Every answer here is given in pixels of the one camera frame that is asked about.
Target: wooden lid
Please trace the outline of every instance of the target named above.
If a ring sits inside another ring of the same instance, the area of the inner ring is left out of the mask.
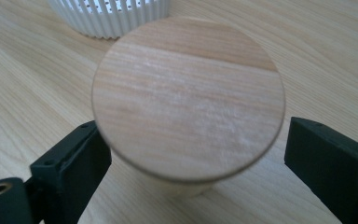
[[[121,158],[180,182],[248,167],[269,149],[284,114],[267,53],[233,28],[190,18],[151,22],[119,39],[96,72],[92,102]]]

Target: basket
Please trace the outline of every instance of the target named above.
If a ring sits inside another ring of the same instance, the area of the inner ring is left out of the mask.
[[[170,0],[48,0],[74,30],[117,38],[149,21],[168,16]]]

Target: wood grain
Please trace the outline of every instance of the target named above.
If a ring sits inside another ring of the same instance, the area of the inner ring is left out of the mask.
[[[314,119],[358,141],[358,1],[172,0],[171,16],[228,24],[280,72],[286,94],[272,149],[192,200],[144,190],[117,157],[79,223],[339,223],[284,164],[289,119]],[[0,178],[93,119],[94,73],[114,41],[80,35],[45,0],[0,0]]]
[[[174,17],[132,31],[108,50],[92,87],[112,149],[174,181],[236,174],[269,149],[283,119],[283,86],[267,53],[211,21]]]

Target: circular wooden top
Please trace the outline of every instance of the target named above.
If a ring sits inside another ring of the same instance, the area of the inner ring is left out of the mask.
[[[284,114],[267,53],[233,28],[190,18],[150,22],[119,39],[96,72],[92,102],[122,159],[179,182],[248,167],[269,149]]]

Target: wooden disc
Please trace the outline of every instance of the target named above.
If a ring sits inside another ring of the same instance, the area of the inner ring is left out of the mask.
[[[269,149],[284,114],[267,53],[229,26],[190,18],[151,22],[119,39],[96,72],[92,102],[121,158],[180,182],[248,167]]]

